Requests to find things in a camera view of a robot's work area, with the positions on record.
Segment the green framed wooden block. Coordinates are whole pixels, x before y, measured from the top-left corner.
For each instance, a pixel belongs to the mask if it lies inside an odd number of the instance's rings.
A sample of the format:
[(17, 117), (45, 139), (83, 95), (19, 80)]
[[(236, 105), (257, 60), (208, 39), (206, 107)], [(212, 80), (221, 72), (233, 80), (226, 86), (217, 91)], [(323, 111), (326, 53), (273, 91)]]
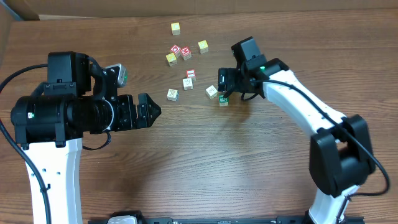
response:
[(220, 107), (229, 105), (229, 99), (225, 98), (223, 95), (220, 95), (218, 99)]

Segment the plain block yellow side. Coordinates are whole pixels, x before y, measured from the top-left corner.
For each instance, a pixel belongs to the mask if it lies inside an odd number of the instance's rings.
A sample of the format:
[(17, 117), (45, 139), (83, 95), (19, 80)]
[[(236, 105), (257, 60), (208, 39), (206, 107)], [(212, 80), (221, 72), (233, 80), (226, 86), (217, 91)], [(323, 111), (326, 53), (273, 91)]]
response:
[(205, 93), (209, 97), (209, 99), (213, 99), (217, 96), (218, 90), (213, 85), (211, 85), (205, 90)]

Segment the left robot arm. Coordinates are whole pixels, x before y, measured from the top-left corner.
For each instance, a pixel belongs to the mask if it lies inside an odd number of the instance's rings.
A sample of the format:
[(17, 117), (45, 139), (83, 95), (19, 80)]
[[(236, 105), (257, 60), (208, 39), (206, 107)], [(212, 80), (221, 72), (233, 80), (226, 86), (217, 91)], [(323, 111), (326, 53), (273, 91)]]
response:
[(161, 108), (147, 93), (119, 95), (121, 64), (101, 67), (83, 53), (52, 52), (47, 81), (19, 98), (11, 111), (15, 137), (29, 172), (35, 223), (81, 223), (83, 135), (152, 126)]

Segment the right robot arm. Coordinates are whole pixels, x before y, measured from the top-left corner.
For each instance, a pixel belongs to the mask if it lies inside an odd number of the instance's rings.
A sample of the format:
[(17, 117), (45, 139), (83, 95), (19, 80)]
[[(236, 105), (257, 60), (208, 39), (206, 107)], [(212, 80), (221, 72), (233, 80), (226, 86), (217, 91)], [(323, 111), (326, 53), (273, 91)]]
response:
[(347, 117), (306, 89), (288, 65), (267, 60), (253, 37), (231, 48), (237, 66), (218, 70), (218, 90), (257, 95), (287, 113), (310, 138), (309, 171), (317, 186), (314, 203), (300, 223), (363, 223), (346, 217), (349, 201), (358, 195), (376, 165), (365, 120)]

